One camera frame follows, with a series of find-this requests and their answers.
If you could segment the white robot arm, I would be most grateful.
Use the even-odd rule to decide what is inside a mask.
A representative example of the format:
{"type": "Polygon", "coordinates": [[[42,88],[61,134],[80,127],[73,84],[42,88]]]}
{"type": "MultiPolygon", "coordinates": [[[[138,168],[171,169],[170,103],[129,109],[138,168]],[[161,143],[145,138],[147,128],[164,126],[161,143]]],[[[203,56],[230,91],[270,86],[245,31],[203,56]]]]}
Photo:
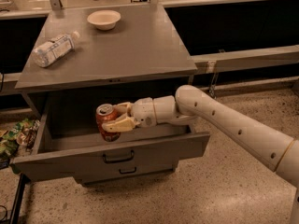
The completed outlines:
{"type": "Polygon", "coordinates": [[[183,85],[173,96],[143,98],[108,105],[117,117],[101,127],[108,133],[130,132],[162,123],[183,125],[203,118],[234,140],[269,170],[299,187],[299,141],[219,103],[200,89],[183,85]]]}

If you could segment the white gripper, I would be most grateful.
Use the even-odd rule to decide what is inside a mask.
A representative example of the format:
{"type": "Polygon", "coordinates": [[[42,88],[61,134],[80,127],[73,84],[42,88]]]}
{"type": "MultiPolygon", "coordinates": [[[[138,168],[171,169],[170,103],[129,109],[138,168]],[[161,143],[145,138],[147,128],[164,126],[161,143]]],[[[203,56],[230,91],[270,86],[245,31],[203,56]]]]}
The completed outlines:
{"type": "Polygon", "coordinates": [[[130,102],[113,105],[121,115],[115,120],[102,124],[102,128],[109,133],[129,132],[136,126],[148,128],[160,123],[169,122],[177,114],[176,101],[173,96],[160,98],[143,98],[133,104],[130,102]]]}

